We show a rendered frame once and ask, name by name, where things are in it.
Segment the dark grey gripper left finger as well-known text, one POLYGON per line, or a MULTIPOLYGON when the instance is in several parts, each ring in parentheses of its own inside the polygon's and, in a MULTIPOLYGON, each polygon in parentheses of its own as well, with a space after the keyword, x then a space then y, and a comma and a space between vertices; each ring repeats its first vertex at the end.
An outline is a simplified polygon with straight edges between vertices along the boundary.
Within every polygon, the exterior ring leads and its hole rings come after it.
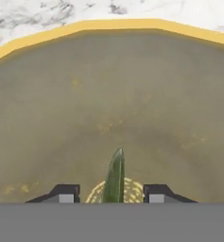
POLYGON ((31 199, 28 203, 80 203, 79 193, 79 184, 57 184, 48 194, 31 199))

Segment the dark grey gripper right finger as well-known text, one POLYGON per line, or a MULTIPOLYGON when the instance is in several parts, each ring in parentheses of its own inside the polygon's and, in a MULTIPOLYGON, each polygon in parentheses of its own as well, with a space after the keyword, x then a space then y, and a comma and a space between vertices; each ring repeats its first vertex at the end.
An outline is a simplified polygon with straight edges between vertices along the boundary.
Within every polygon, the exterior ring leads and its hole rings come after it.
POLYGON ((166 184, 145 184, 143 203, 195 203, 179 194, 175 194, 166 184))

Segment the yellow bowl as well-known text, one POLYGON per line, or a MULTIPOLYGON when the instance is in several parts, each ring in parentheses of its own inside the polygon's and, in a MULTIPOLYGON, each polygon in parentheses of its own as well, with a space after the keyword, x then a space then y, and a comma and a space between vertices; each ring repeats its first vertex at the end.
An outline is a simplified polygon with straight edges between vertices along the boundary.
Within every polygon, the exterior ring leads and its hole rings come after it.
POLYGON ((224 33, 87 21, 0 47, 0 202, 89 195, 117 149, 130 191, 224 202, 224 33))

